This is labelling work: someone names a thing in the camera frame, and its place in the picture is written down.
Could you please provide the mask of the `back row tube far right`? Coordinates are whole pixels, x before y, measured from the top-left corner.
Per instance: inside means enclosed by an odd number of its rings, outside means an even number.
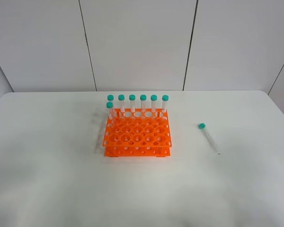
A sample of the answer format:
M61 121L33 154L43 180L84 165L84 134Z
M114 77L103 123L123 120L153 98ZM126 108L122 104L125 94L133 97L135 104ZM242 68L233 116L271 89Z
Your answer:
M163 95L162 96L162 112L165 113L167 111L167 104L168 104L169 96Z

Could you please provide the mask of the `back row tube far left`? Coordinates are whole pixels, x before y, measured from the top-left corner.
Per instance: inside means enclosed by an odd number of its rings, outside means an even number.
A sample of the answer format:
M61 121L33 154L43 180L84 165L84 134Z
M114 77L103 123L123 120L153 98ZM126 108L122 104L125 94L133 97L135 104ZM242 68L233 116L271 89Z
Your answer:
M107 96L107 104L106 107L109 110L109 119L114 119L115 115L115 105L114 105L114 96L113 95L108 95Z

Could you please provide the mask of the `orange test tube rack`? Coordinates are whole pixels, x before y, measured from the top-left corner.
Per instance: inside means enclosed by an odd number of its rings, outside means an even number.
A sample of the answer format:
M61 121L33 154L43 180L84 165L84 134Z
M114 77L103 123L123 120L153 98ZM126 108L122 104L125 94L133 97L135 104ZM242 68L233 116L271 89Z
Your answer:
M140 108L131 113L115 110L108 118L102 146L106 157L169 157L172 140L168 112Z

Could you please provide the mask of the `second row tube left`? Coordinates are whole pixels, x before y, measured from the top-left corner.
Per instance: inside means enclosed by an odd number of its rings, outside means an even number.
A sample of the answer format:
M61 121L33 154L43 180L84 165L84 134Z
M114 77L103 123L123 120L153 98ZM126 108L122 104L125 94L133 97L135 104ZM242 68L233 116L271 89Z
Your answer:
M113 124L115 122L115 110L114 110L114 104L111 101L108 101L106 103L106 108L108 110L108 119Z

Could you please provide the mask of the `test tube with teal cap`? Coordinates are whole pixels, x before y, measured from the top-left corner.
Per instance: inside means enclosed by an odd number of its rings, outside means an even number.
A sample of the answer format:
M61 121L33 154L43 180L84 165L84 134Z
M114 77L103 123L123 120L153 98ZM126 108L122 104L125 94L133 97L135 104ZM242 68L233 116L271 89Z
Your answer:
M209 142L211 148L218 154L219 152L218 152L218 149L217 149L217 145L214 142L213 137L210 135L205 123L198 124L198 128L202 132L202 134L205 136L207 141Z

